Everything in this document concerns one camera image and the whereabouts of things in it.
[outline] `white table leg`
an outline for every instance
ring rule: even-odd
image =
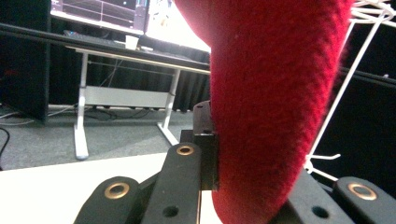
[[[88,65],[88,54],[82,54],[82,68],[81,68],[81,82],[79,85],[78,95],[78,118],[75,124],[75,147],[76,147],[76,158],[80,161],[86,160],[89,156],[87,140],[85,138],[84,131],[84,107],[85,107],[85,89],[87,87],[87,65]]]
[[[169,143],[172,146],[178,144],[178,141],[172,135],[172,133],[169,131],[168,126],[169,126],[169,120],[171,119],[172,107],[173,107],[173,103],[175,101],[176,88],[177,88],[177,83],[178,83],[179,77],[180,77],[180,70],[176,69],[175,73],[173,75],[171,89],[168,93],[168,98],[166,100],[165,118],[163,119],[163,122],[157,123],[158,128],[161,130],[163,135],[165,135],[166,139],[169,141]]]

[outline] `desk frame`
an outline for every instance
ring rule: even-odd
[[[78,49],[73,48],[77,53],[82,54],[82,68],[81,68],[81,81],[79,86],[79,96],[78,96],[78,119],[74,126],[75,130],[75,147],[76,147],[76,158],[78,160],[86,160],[89,157],[87,140],[84,131],[84,108],[85,105],[120,105],[120,106],[142,106],[142,107],[164,107],[165,117],[162,122],[158,122],[157,126],[163,133],[165,138],[173,146],[178,143],[176,138],[169,131],[169,121],[171,118],[172,107],[175,101],[177,83],[181,71],[189,71],[199,74],[209,75],[210,71],[196,69],[193,67],[176,65],[173,63],[161,63],[157,60],[146,60],[139,59],[136,57],[127,57],[112,53],[105,53],[90,49]],[[87,67],[89,55],[102,56],[107,58],[114,58],[124,61],[130,61],[135,63],[144,63],[160,67],[172,68],[174,69],[174,74],[172,78],[172,83],[169,92],[154,92],[154,91],[132,91],[132,90],[120,90],[113,88],[103,88],[103,87],[91,87],[87,86]],[[114,100],[110,99],[112,94],[116,94],[118,97]],[[134,97],[125,97],[126,95],[135,94],[139,97],[145,97],[146,99],[137,99]]]

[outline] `black curtain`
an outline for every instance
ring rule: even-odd
[[[395,98],[395,79],[356,72],[315,152],[341,157],[312,160],[314,167],[337,177],[367,179],[396,197]],[[332,184],[322,176],[315,178]]]
[[[64,30],[111,40],[125,40],[125,34],[115,31],[99,29],[71,21],[52,19],[51,31],[53,33],[62,34]],[[147,36],[140,36],[139,45],[162,52],[182,55],[200,63],[209,63],[209,53],[202,50],[183,47]],[[168,92],[170,89],[173,69],[98,56],[90,56],[89,61],[91,63],[87,71],[87,85],[102,85],[141,91]],[[72,105],[78,102],[80,70],[81,54],[75,53],[73,49],[51,46],[50,104]],[[209,76],[182,71],[177,84],[177,95],[173,109],[181,111],[192,110],[194,105],[208,99]]]
[[[351,67],[372,28],[372,24],[355,25],[346,43],[342,59],[344,67]],[[358,70],[379,76],[388,74],[390,78],[396,79],[396,28],[384,24],[379,26],[359,63]]]

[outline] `hole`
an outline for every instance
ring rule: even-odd
[[[183,147],[183,148],[180,149],[180,151],[181,151],[182,153],[188,153],[188,152],[190,152],[190,149],[187,148],[187,147]]]
[[[163,216],[164,217],[175,217],[177,216],[178,208],[176,206],[168,206],[163,209]]]
[[[182,156],[188,156],[188,155],[192,154],[193,152],[194,152],[194,148],[188,147],[188,146],[179,147],[177,149],[177,154],[182,155]]]
[[[370,189],[369,187],[363,184],[350,183],[348,184],[347,187],[353,194],[355,194],[357,197],[363,200],[368,200],[368,201],[376,200],[376,193],[372,189]]]
[[[314,206],[312,207],[312,212],[317,216],[321,218],[328,218],[329,213],[326,211],[326,209],[320,207],[320,206]]]
[[[105,189],[105,196],[108,199],[115,200],[125,196],[128,191],[129,185],[127,185],[126,183],[114,183]]]
[[[110,193],[113,194],[119,194],[122,193],[124,191],[124,186],[122,185],[117,185],[115,187],[113,187],[112,189],[110,189]]]

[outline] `black plastic part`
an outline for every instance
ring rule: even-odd
[[[367,180],[340,178],[332,196],[357,223],[395,223],[396,200]]]
[[[191,143],[172,146],[142,223],[197,223],[201,207],[200,173],[201,149],[198,146]]]
[[[125,224],[138,224],[142,221],[143,215],[149,206],[149,199],[151,193],[154,190],[155,183],[157,181],[158,174],[151,176],[149,179],[143,181],[139,185],[139,195],[135,201],[134,206],[134,222],[129,222]]]
[[[127,193],[118,199],[109,199],[106,189],[113,184],[124,183],[129,186]],[[114,191],[123,190],[115,187]],[[139,184],[129,177],[116,176],[102,182],[80,209],[75,224],[125,224],[136,223],[136,199]]]
[[[270,222],[277,223],[353,223],[305,170],[291,191],[287,202]]]
[[[194,138],[192,137],[192,130],[181,130],[180,133],[180,143],[192,143]]]
[[[219,147],[210,115],[210,102],[196,105],[193,113],[192,142],[202,149],[201,190],[216,190],[219,188]]]

